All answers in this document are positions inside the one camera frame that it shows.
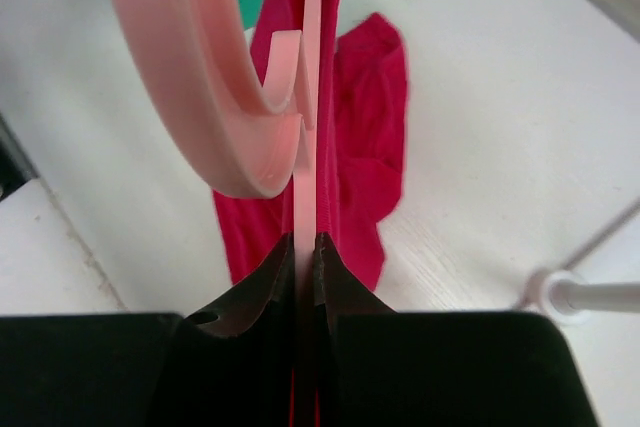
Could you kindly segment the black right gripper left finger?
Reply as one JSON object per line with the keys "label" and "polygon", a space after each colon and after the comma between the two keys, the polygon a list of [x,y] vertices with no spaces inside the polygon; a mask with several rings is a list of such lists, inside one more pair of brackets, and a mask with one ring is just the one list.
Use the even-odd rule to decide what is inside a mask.
{"label": "black right gripper left finger", "polygon": [[14,316],[1,321],[5,426],[286,426],[293,245],[189,316]]}

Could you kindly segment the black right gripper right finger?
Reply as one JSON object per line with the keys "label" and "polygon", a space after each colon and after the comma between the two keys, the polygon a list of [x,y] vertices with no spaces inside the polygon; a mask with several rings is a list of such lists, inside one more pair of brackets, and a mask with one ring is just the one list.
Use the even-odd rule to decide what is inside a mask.
{"label": "black right gripper right finger", "polygon": [[321,426],[594,426],[568,343],[513,311],[391,309],[343,263],[314,253]]}

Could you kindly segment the red t shirt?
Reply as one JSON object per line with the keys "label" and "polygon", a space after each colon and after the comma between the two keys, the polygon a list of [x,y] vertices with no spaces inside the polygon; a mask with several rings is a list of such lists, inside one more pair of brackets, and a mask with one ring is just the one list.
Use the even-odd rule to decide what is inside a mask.
{"label": "red t shirt", "polygon": [[[320,231],[371,295],[385,253],[378,224],[402,194],[408,75],[403,41],[382,15],[369,15],[337,37],[339,0],[323,0],[323,59],[318,134]],[[267,37],[257,26],[251,55],[266,72]]]}

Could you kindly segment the pink hanger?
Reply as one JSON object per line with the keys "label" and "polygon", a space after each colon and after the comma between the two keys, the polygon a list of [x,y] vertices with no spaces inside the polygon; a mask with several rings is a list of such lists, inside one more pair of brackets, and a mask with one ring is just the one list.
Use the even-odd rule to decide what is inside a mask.
{"label": "pink hanger", "polygon": [[315,422],[312,262],[322,0],[272,35],[264,77],[237,0],[112,0],[154,107],[185,159],[230,197],[293,190],[294,422]]}

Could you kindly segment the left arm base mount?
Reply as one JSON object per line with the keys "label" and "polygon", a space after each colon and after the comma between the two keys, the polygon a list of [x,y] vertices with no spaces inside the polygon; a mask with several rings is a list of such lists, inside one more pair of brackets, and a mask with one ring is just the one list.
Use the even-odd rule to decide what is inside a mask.
{"label": "left arm base mount", "polygon": [[17,136],[4,118],[0,119],[1,200],[39,177]]}

